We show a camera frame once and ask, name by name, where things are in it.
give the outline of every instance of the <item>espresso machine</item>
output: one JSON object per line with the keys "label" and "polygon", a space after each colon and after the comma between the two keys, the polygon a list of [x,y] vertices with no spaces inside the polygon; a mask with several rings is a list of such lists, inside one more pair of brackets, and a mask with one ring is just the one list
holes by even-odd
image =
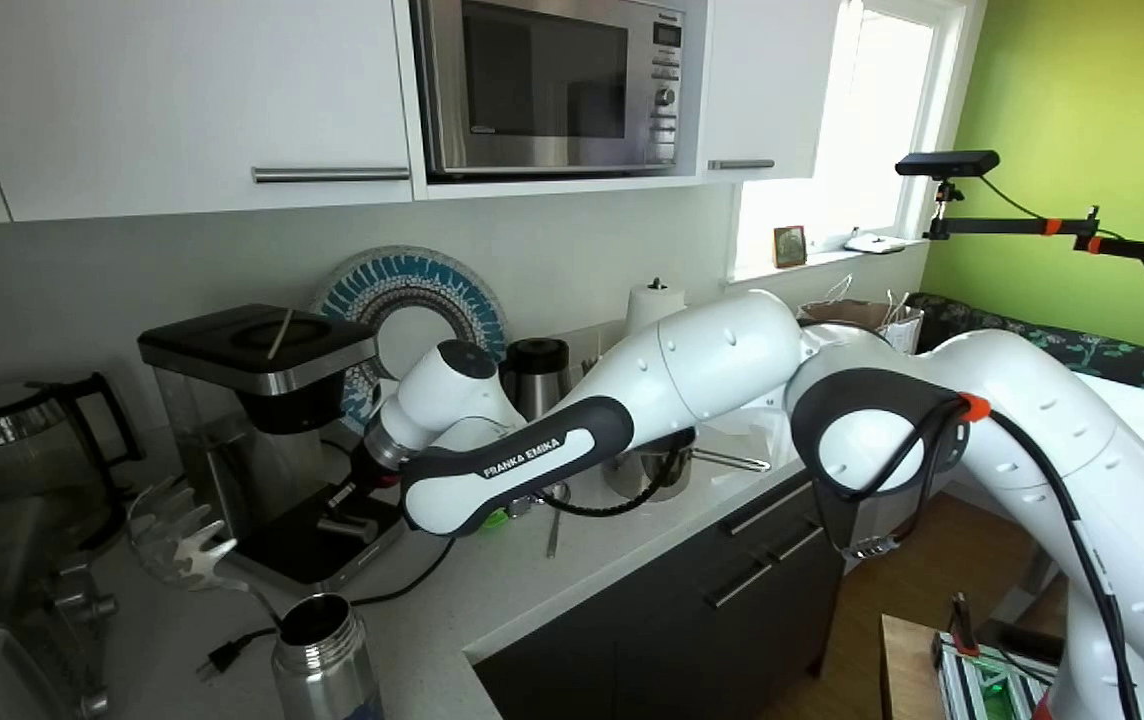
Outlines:
{"label": "espresso machine", "polygon": [[287,587],[330,587],[401,518],[357,490],[341,429],[353,367],[376,356],[365,322],[246,305],[147,326],[180,470],[235,539],[233,563]]}

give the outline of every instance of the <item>gray countertop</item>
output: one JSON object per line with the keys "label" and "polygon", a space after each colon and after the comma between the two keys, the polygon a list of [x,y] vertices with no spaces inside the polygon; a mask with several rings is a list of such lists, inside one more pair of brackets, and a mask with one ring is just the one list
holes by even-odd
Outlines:
{"label": "gray countertop", "polygon": [[[775,407],[722,414],[701,429],[703,449],[769,460],[774,470],[736,470],[693,460],[685,490],[654,501],[612,518],[559,518],[559,547],[547,555],[547,507],[457,539],[442,571],[417,591],[361,609],[387,720],[473,720],[497,717],[473,661],[483,661],[602,587],[626,578],[641,563],[685,544],[714,518],[775,489],[799,460],[788,445],[788,425]],[[573,485],[580,502],[621,502],[584,470]],[[401,531],[376,551],[345,595],[401,587],[435,558],[446,539]],[[147,577],[129,544],[99,555],[104,591],[119,595],[119,614],[107,626],[107,687],[118,720],[276,720],[270,648],[254,642],[226,674],[200,680],[209,648],[263,626],[254,595],[226,587],[169,587]]]}

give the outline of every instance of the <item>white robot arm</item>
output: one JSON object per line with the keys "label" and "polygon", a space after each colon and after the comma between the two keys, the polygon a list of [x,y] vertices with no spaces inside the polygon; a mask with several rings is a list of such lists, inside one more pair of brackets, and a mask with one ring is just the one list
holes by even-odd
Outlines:
{"label": "white robot arm", "polygon": [[425,531],[470,531],[514,495],[774,386],[821,502],[850,507],[842,547],[881,551],[929,477],[966,460],[1072,578],[1057,720],[1144,717],[1144,445],[1008,332],[929,356],[876,335],[808,350],[775,294],[728,294],[626,335],[546,419],[473,452],[413,457],[406,512]]}

